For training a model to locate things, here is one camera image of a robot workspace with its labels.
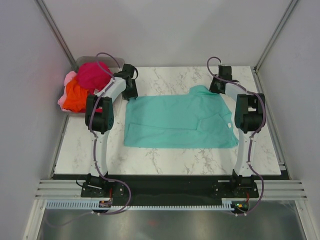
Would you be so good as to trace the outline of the clear plastic bin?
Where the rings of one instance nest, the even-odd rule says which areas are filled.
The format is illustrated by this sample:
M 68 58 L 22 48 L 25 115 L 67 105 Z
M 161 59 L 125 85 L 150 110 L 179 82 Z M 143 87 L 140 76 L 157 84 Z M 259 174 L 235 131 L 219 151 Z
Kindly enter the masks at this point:
M 122 70 L 123 65 L 124 65 L 124 60 L 122 58 L 116 58 L 116 59 L 112 59 L 111 57 L 93 57 L 93 56 L 83 56 L 78 58 L 78 60 L 76 61 L 77 64 L 77 69 L 76 70 L 72 70 L 76 72 L 76 75 L 78 74 L 79 68 L 80 66 L 82 66 L 85 63 L 98 63 L 98 62 L 103 62 L 104 64 L 106 64 L 109 68 L 109 70 L 111 71 L 110 75 L 111 75 L 111 80 L 110 82 L 99 92 L 95 93 L 94 95 L 97 95 L 98 97 L 110 97 L 112 99 L 112 101 L 114 101 L 119 95 L 122 94 L 122 91 L 125 89 L 126 86 L 126 82 L 124 79 L 119 78 L 119 77 L 115 77 L 114 79 L 112 78 L 112 76 L 115 75 L 115 73 L 118 73 L 120 70 Z M 64 112 L 69 112 L 69 113 L 75 113 L 75 112 L 71 112 L 68 110 L 65 110 L 63 108 L 61 108 L 62 111 Z

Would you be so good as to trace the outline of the teal t shirt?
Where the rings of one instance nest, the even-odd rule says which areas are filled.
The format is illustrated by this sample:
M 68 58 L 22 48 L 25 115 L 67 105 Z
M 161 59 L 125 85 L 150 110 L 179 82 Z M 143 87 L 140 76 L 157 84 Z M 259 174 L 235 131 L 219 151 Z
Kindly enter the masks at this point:
M 140 96 L 126 105 L 126 147 L 231 149 L 238 142 L 227 104 L 203 85 L 187 94 Z

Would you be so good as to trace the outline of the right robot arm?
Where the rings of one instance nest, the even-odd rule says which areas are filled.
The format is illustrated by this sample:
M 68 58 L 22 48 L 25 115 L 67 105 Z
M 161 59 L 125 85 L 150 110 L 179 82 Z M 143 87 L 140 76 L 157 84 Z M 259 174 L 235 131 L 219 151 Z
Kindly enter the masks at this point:
M 213 75 L 209 91 L 227 95 L 235 101 L 234 124 L 238 129 L 239 143 L 237 160 L 229 184 L 229 191 L 235 197 L 255 188 L 253 153 L 256 136 L 266 124 L 265 96 L 247 90 L 232 76 L 232 67 L 218 66 Z

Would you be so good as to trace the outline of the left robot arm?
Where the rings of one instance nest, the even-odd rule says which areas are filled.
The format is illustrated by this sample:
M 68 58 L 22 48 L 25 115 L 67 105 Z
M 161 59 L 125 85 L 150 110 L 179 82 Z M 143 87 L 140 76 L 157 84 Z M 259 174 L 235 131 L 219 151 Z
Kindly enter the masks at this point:
M 86 99 L 85 124 L 93 136 L 92 164 L 85 179 L 85 184 L 99 197 L 106 196 L 110 185 L 106 180 L 107 142 L 110 130 L 113 128 L 115 114 L 113 103 L 121 96 L 129 101 L 138 97 L 136 78 L 137 68 L 125 63 L 119 72 L 110 73 L 111 80 L 106 86 Z

